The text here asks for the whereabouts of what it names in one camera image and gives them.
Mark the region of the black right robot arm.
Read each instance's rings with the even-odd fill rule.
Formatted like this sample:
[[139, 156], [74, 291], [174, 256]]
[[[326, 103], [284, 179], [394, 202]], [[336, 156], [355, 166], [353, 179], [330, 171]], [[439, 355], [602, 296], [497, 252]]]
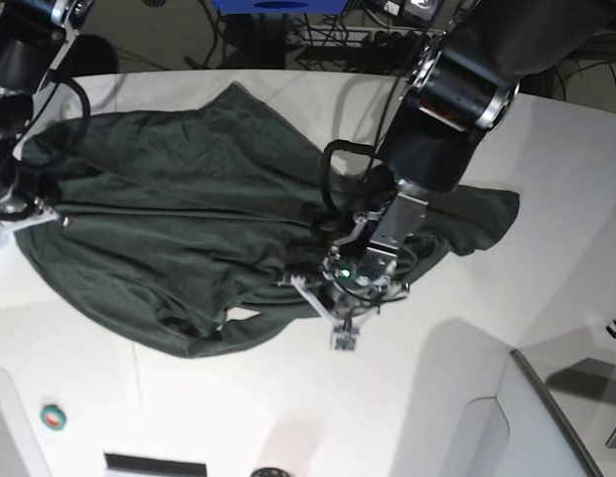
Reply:
[[[57, 217], [41, 177], [60, 166], [84, 138], [90, 120], [87, 95], [63, 72], [90, 12], [91, 1], [0, 1], [0, 235]], [[40, 164], [15, 156], [45, 111], [35, 96], [47, 85], [68, 87], [81, 119], [62, 150]]]

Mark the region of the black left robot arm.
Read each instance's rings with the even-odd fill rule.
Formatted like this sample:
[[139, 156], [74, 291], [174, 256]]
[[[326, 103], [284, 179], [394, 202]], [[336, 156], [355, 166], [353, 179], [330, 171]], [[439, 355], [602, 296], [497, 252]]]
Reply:
[[323, 257], [293, 272], [297, 292], [334, 330], [404, 299], [445, 255], [499, 241], [520, 197], [461, 182], [528, 76], [558, 65], [616, 20], [616, 1], [477, 1], [411, 53], [394, 115], [371, 145], [324, 150]]

